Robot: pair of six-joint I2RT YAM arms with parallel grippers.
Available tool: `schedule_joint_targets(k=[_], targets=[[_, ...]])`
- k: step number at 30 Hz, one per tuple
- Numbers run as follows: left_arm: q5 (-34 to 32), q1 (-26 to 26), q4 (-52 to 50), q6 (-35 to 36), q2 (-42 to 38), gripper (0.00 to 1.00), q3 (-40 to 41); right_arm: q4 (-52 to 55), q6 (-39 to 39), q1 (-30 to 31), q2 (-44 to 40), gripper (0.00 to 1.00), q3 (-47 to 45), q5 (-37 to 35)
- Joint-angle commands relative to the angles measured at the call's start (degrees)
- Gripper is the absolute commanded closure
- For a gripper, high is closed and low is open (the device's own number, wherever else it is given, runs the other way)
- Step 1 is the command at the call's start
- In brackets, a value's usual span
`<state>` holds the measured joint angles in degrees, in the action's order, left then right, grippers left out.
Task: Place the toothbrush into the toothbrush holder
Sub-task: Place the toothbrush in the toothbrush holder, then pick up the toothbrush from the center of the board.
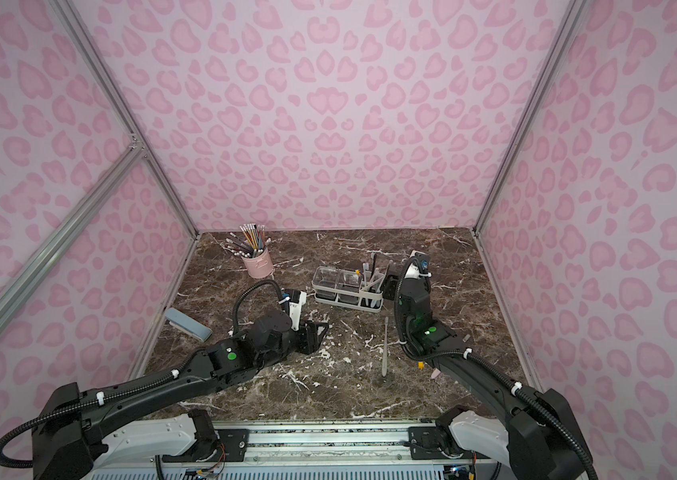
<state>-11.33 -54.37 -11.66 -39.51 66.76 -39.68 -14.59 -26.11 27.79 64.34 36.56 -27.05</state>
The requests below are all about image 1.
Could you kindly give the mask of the light blue angled toothbrush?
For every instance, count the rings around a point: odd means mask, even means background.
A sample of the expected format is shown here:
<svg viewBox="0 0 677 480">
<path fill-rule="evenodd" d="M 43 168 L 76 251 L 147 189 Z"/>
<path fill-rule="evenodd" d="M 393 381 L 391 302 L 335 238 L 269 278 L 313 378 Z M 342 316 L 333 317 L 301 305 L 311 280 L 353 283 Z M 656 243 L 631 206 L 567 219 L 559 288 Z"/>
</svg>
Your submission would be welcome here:
<svg viewBox="0 0 677 480">
<path fill-rule="evenodd" d="M 368 276 L 368 280 L 367 280 L 366 286 L 365 286 L 365 291 L 368 292 L 368 293 L 372 293 L 372 288 L 373 288 L 372 287 L 372 276 Z M 369 307 L 369 308 L 373 308 L 373 301 L 366 299 L 365 300 L 365 306 Z"/>
</svg>

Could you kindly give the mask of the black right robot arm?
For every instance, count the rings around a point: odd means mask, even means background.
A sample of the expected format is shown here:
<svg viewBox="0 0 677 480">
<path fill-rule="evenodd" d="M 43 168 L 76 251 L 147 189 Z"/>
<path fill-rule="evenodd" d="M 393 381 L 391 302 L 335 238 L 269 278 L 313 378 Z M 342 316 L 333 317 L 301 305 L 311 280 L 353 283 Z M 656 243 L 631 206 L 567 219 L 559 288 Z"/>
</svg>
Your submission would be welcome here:
<svg viewBox="0 0 677 480">
<path fill-rule="evenodd" d="M 492 458 L 517 479 L 596 479 L 593 458 L 568 401 L 559 392 L 509 377 L 435 318 L 429 256 L 412 252 L 397 276 L 393 318 L 400 346 L 464 385 L 503 427 L 506 440 Z"/>
</svg>

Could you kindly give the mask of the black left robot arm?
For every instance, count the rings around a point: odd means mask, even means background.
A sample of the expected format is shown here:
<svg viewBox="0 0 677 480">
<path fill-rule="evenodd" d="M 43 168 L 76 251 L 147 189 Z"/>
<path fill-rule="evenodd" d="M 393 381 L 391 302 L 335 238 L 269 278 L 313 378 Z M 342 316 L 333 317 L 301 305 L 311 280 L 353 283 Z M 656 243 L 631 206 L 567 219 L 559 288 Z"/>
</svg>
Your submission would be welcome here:
<svg viewBox="0 0 677 480">
<path fill-rule="evenodd" d="M 256 377 L 298 352 L 310 355 L 330 330 L 326 322 L 295 322 L 292 294 L 276 289 L 278 306 L 232 336 L 196 348 L 180 364 L 100 389 L 56 388 L 42 413 L 0 438 L 0 467 L 29 469 L 36 479 L 82 479 L 114 448 L 104 440 L 156 411 L 216 394 Z"/>
</svg>

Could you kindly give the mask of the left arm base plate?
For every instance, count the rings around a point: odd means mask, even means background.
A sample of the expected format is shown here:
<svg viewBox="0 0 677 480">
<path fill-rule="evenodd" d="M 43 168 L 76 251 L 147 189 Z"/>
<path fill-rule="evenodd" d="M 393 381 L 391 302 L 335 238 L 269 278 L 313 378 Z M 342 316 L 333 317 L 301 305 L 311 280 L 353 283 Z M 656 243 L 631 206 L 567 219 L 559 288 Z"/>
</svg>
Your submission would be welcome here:
<svg viewBox="0 0 677 480">
<path fill-rule="evenodd" d="M 214 463 L 222 459 L 226 462 L 242 462 L 248 450 L 250 430 L 206 430 L 196 432 L 194 437 L 196 441 L 182 454 L 182 462 Z"/>
</svg>

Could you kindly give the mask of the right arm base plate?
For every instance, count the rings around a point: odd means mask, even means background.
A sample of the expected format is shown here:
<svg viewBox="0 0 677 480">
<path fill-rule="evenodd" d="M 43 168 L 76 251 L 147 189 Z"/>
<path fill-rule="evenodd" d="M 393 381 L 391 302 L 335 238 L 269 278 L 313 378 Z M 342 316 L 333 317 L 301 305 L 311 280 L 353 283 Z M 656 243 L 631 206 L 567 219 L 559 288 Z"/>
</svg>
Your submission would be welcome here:
<svg viewBox="0 0 677 480">
<path fill-rule="evenodd" d="M 462 450 L 449 433 L 434 424 L 414 426 L 407 430 L 407 446 L 413 460 L 459 459 Z"/>
</svg>

